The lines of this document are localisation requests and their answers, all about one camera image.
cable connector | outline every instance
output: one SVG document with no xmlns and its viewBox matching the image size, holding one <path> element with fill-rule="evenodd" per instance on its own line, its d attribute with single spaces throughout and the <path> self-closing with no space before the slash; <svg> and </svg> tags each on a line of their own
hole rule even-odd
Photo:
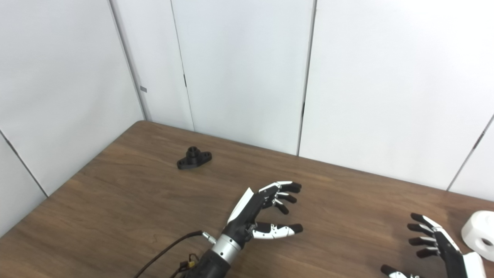
<svg viewBox="0 0 494 278">
<path fill-rule="evenodd" d="M 203 232 L 203 236 L 212 244 L 212 245 L 215 245 L 216 244 L 216 238 L 214 238 L 212 235 L 210 235 L 209 233 L 207 232 Z"/>
</svg>

black fingertip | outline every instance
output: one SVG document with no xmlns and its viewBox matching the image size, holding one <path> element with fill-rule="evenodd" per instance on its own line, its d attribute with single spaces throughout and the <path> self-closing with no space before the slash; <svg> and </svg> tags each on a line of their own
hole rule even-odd
<svg viewBox="0 0 494 278">
<path fill-rule="evenodd" d="M 434 236 L 434 233 L 431 230 L 423 228 L 420 224 L 407 224 L 407 228 L 410 231 L 423 232 L 428 236 Z"/>
<path fill-rule="evenodd" d="M 288 227 L 292 229 L 295 233 L 304 231 L 304 227 L 302 227 L 302 224 L 293 224 L 293 225 L 289 225 Z"/>
<path fill-rule="evenodd" d="M 278 195 L 278 199 L 286 200 L 292 204 L 295 204 L 297 202 L 297 198 L 293 197 L 292 195 Z"/>
<path fill-rule="evenodd" d="M 417 251 L 417 257 L 419 257 L 420 259 L 427 258 L 430 256 L 436 256 L 436 255 L 437 255 L 437 250 L 434 249 L 425 248 Z"/>
<path fill-rule="evenodd" d="M 414 232 L 421 232 L 422 231 L 422 228 L 419 226 L 419 224 L 409 223 L 409 224 L 407 224 L 407 228 L 408 228 L 408 230 L 414 231 Z"/>
<path fill-rule="evenodd" d="M 299 193 L 300 189 L 302 189 L 302 185 L 298 183 L 292 182 L 289 185 L 283 185 L 281 190 L 282 192 L 288 191 L 288 192 L 293 192 L 293 193 Z"/>
<path fill-rule="evenodd" d="M 421 215 L 421 214 L 418 214 L 418 213 L 410 213 L 410 216 L 413 220 L 417 221 L 417 222 L 420 222 L 420 223 L 424 223 L 424 216 Z"/>
<path fill-rule="evenodd" d="M 424 241 L 420 237 L 414 237 L 414 238 L 410 238 L 408 240 L 408 243 L 410 243 L 411 246 L 417 246 L 417 245 L 423 245 Z"/>
<path fill-rule="evenodd" d="M 389 265 L 382 265 L 381 266 L 381 272 L 389 276 L 392 273 L 398 272 L 398 270 L 395 268 L 392 268 Z"/>
<path fill-rule="evenodd" d="M 288 210 L 287 207 L 285 207 L 285 205 L 281 205 L 281 204 L 278 204 L 276 203 L 275 206 L 281 211 L 281 213 L 283 214 L 288 214 L 290 211 Z"/>
</svg>

robot finger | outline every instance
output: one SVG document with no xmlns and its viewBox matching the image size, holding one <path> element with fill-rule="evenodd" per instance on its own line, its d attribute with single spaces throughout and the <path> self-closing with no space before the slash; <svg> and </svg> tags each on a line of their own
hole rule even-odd
<svg viewBox="0 0 494 278">
<path fill-rule="evenodd" d="M 437 241 L 435 238 L 432 237 L 426 237 L 426 236 L 414 237 L 414 238 L 410 238 L 408 242 L 412 246 L 427 245 L 430 247 L 437 247 Z"/>
<path fill-rule="evenodd" d="M 291 236 L 302 232 L 304 229 L 301 224 L 293 225 L 275 225 L 264 222 L 257 222 L 257 227 L 252 231 L 253 238 L 275 239 Z"/>
<path fill-rule="evenodd" d="M 424 215 L 421 215 L 418 213 L 411 213 L 410 216 L 413 220 L 426 225 L 431 230 L 433 228 L 441 228 L 441 225 L 439 225 L 438 223 L 436 223 L 432 219 L 428 218 L 427 216 L 424 216 Z"/>
<path fill-rule="evenodd" d="M 389 265 L 382 265 L 381 272 L 390 278 L 409 278 L 409 277 L 420 278 L 420 276 L 418 275 L 398 271 L 397 269 L 392 268 Z"/>
<path fill-rule="evenodd" d="M 434 232 L 424 224 L 408 224 L 407 228 L 414 232 L 423 232 L 427 236 L 434 237 Z"/>
<path fill-rule="evenodd" d="M 281 185 L 280 192 L 293 192 L 299 193 L 302 189 L 302 185 L 294 182 L 278 182 Z"/>
<path fill-rule="evenodd" d="M 278 192 L 281 188 L 281 184 L 279 184 L 280 182 L 275 182 L 275 183 L 272 183 L 272 184 L 268 184 L 266 185 L 265 187 L 259 189 L 259 192 L 262 192 L 264 190 L 267 190 L 267 189 L 273 189 L 276 188 L 276 192 Z"/>
<path fill-rule="evenodd" d="M 276 194 L 276 198 L 278 198 L 279 200 L 287 200 L 292 204 L 297 202 L 297 198 L 285 192 L 279 192 L 278 194 Z"/>
<path fill-rule="evenodd" d="M 283 214 L 288 214 L 290 212 L 288 208 L 278 199 L 274 200 L 274 206 L 277 207 Z"/>
<path fill-rule="evenodd" d="M 417 257 L 420 259 L 427 258 L 430 256 L 438 256 L 439 255 L 439 249 L 436 247 L 427 247 L 422 250 L 417 251 Z"/>
</svg>

bolt hole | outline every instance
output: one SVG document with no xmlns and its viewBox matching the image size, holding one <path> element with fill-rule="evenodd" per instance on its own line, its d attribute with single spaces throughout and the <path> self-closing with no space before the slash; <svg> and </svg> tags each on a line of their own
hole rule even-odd
<svg viewBox="0 0 494 278">
<path fill-rule="evenodd" d="M 482 242 L 483 242 L 485 245 L 487 245 L 487 246 L 493 246 L 493 243 L 492 243 L 492 242 L 490 242 L 489 240 L 485 239 L 485 238 L 483 238 L 483 239 L 482 239 Z"/>
</svg>

white robotic hand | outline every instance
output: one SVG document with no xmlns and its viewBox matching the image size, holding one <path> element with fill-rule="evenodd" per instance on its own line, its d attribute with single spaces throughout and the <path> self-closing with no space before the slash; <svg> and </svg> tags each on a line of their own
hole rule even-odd
<svg viewBox="0 0 494 278">
<path fill-rule="evenodd" d="M 417 251 L 419 258 L 440 256 L 445 262 L 448 278 L 486 277 L 484 264 L 479 254 L 471 252 L 463 255 L 441 225 L 421 214 L 412 213 L 411 217 L 421 224 L 408 224 L 408 229 L 414 232 L 422 232 L 426 235 L 409 239 L 410 245 L 427 246 Z M 381 271 L 390 278 L 419 278 L 419 276 L 400 272 L 388 265 L 383 265 Z"/>
<path fill-rule="evenodd" d="M 245 225 L 246 230 L 249 231 L 249 233 L 246 234 L 246 241 L 250 240 L 250 238 L 275 239 L 302 232 L 303 227 L 301 224 L 275 225 L 255 221 L 255 216 L 257 216 L 259 210 L 269 207 L 276 207 L 283 214 L 288 214 L 289 210 L 280 200 L 296 203 L 297 199 L 287 192 L 299 193 L 301 188 L 302 185 L 294 182 L 275 182 L 261 188 L 258 193 L 254 193 L 248 188 L 233 209 L 232 214 L 228 219 L 228 224 L 233 221 L 237 222 L 237 225 Z M 256 198 L 262 202 L 252 202 L 252 200 Z M 241 214 L 248 215 L 254 211 L 256 212 L 254 217 L 248 217 L 248 219 L 246 218 L 237 221 Z"/>
</svg>

